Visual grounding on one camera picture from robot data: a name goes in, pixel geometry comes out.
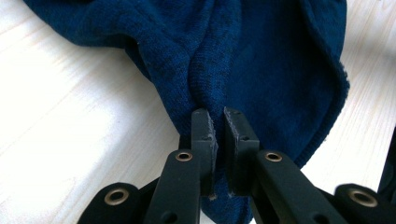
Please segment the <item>terry cloth fabric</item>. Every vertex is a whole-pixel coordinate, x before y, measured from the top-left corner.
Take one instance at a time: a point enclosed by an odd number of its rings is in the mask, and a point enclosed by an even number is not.
[[[125,49],[160,94],[181,135],[207,108],[219,140],[217,223],[248,223],[248,199],[224,178],[222,111],[242,111],[266,148],[300,167],[347,98],[340,63],[345,0],[24,0],[56,32],[81,46]]]

